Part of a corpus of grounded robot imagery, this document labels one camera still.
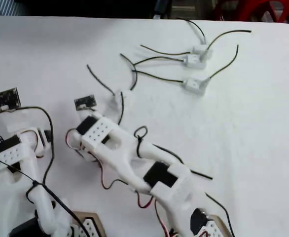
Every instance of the red wire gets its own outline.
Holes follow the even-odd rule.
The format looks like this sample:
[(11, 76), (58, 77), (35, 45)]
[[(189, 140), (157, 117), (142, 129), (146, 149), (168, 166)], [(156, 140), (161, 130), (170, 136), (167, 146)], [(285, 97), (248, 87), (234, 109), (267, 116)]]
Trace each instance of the red wire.
[(138, 196), (138, 207), (142, 208), (142, 209), (145, 209), (147, 207), (149, 207), (153, 201), (153, 196), (151, 196), (150, 200), (148, 201), (147, 204), (145, 204), (144, 206), (141, 206), (141, 202), (140, 202), (140, 194), (138, 191), (136, 191), (136, 194)]
[(170, 237), (169, 231), (167, 230), (166, 226), (164, 225), (163, 221), (161, 220), (161, 218), (159, 216), (158, 209), (156, 207), (156, 200), (154, 201), (154, 209), (155, 209), (156, 216), (159, 220), (159, 223), (162, 226), (162, 229), (164, 231), (165, 237)]
[(199, 235), (199, 237), (202, 237), (204, 234), (206, 234), (206, 237), (208, 236), (208, 232), (207, 232), (207, 231), (203, 231), (203, 232)]

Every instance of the white plastic part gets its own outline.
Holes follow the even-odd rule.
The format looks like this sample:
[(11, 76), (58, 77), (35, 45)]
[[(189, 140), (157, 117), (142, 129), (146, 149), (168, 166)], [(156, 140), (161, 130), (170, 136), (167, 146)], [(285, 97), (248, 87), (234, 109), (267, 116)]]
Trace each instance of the white plastic part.
[(28, 144), (33, 150), (36, 149), (35, 154), (39, 157), (43, 156), (45, 154), (45, 151), (50, 149), (50, 145), (46, 139), (43, 130), (41, 131), (41, 134), (41, 137), (44, 139), (45, 146), (41, 140), (38, 129), (35, 127), (21, 129), (16, 133), (22, 143)]
[(198, 54), (188, 54), (184, 58), (184, 64), (189, 68), (204, 69), (207, 65), (206, 61), (201, 62)]
[(177, 177), (170, 188), (162, 182), (152, 188), (153, 195), (165, 209), (170, 225), (183, 237), (193, 237), (190, 218), (198, 207), (206, 206), (206, 195), (196, 189), (190, 169), (181, 163), (174, 163), (168, 172)]
[(208, 221), (206, 226), (203, 226), (202, 229), (198, 232), (196, 237), (199, 237), (202, 232), (207, 231), (208, 236), (210, 237), (224, 237), (219, 227), (216, 225), (215, 221)]
[[(37, 158), (27, 144), (20, 143), (0, 153), (0, 160), (7, 164), (19, 162), (21, 171), (34, 180), (40, 180)], [(6, 165), (0, 163), (0, 237), (7, 237), (16, 227), (19, 213), (31, 216), (37, 210), (41, 229), (46, 234), (56, 230), (56, 218), (48, 193), (42, 186), (35, 187), (29, 193), (34, 202), (33, 209), (27, 209), (25, 193), (32, 186), (32, 181), (18, 172), (11, 173)]]
[(199, 54), (199, 55), (205, 53), (205, 59), (206, 60), (211, 59), (211, 57), (213, 55), (213, 50), (212, 49), (207, 50), (207, 47), (208, 47), (208, 45), (206, 45), (206, 44), (194, 46), (191, 53), (192, 54)]
[(110, 101), (109, 106), (119, 113), (121, 113), (122, 111), (121, 93), (123, 94), (124, 99), (124, 111), (127, 111), (130, 107), (132, 107), (134, 101), (133, 93), (131, 90), (124, 90), (117, 92)]
[[(61, 201), (69, 207), (67, 200), (61, 199)], [(70, 230), (72, 216), (70, 216), (58, 203), (56, 203), (54, 212), (57, 221), (57, 230), (52, 234), (52, 237), (65, 237)]]
[(210, 78), (206, 80), (187, 79), (184, 81), (184, 89), (198, 95), (204, 95)]
[[(100, 116), (98, 112), (93, 114), (97, 117)], [(79, 137), (78, 133), (74, 132), (73, 134), (74, 137)], [(109, 148), (107, 143), (102, 143), (102, 140), (107, 135), (117, 146)], [(82, 136), (81, 142), (88, 151), (96, 155), (102, 162), (108, 164), (118, 173), (122, 180), (129, 183), (138, 192), (147, 194), (151, 190), (150, 186), (142, 177), (136, 175), (131, 167), (132, 159), (137, 157), (137, 138), (124, 131), (115, 122), (106, 117), (100, 117)], [(158, 149), (145, 140), (142, 141), (139, 152), (142, 158), (161, 161), (168, 165), (179, 162), (172, 155)]]
[(29, 111), (27, 110), (17, 110), (13, 113), (0, 113), (1, 120), (5, 124), (6, 129), (9, 133), (15, 133), (16, 131), (25, 127), (31, 127), (28, 115)]

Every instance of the white surface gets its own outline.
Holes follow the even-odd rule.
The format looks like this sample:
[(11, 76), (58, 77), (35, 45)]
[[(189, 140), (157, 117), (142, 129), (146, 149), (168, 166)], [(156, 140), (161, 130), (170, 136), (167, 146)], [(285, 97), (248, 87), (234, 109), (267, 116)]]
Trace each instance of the white surface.
[[(203, 71), (169, 61), (139, 66), (171, 79), (206, 78), (240, 45), (236, 61), (210, 82), (202, 98), (176, 84), (139, 75), (135, 102), (122, 126), (134, 132), (147, 125), (147, 140), (213, 175), (212, 182), (196, 177), (196, 185), (226, 206), (236, 236), (289, 236), (289, 25), (198, 24), (208, 41), (227, 30), (253, 32), (218, 40)], [(0, 91), (18, 87), (22, 105), (43, 106), (51, 114), (56, 159), (47, 184), (67, 198), (72, 209), (97, 212), (108, 236), (161, 237), (163, 232), (153, 207), (139, 209), (136, 195), (127, 187), (117, 183), (103, 190), (98, 166), (69, 150), (64, 136), (79, 123), (75, 98), (93, 93), (101, 111), (111, 98), (86, 64), (113, 90), (128, 88), (130, 65), (119, 53), (132, 61), (154, 55), (141, 49), (141, 43), (184, 52), (199, 39), (178, 20), (0, 17)], [(48, 127), (42, 113), (32, 113), (37, 126)], [(5, 134), (1, 122), (0, 134)], [(48, 161), (39, 160), (42, 173)], [(115, 177), (106, 170), (106, 183)], [(209, 212), (226, 222), (215, 203)]]

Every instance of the connector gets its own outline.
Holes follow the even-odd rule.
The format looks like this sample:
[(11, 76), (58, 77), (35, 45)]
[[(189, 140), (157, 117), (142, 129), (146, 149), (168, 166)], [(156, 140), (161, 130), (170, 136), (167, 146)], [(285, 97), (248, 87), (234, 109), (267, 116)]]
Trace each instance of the connector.
[(200, 56), (197, 54), (188, 54), (184, 59), (184, 64), (189, 68), (204, 69), (206, 67), (206, 61), (201, 62)]
[(187, 79), (184, 81), (184, 89), (198, 95), (204, 95), (210, 78), (206, 80)]
[(208, 59), (211, 59), (211, 57), (213, 55), (213, 50), (212, 49), (207, 50), (207, 48), (208, 48), (208, 45), (206, 45), (206, 44), (194, 46), (191, 53), (192, 54), (198, 54), (198, 55), (204, 55), (203, 57), (199, 58), (200, 61), (208, 60)]
[(133, 93), (130, 90), (118, 91), (112, 98), (109, 106), (118, 112), (122, 111), (122, 98), (124, 99), (124, 111), (128, 110), (133, 104)]

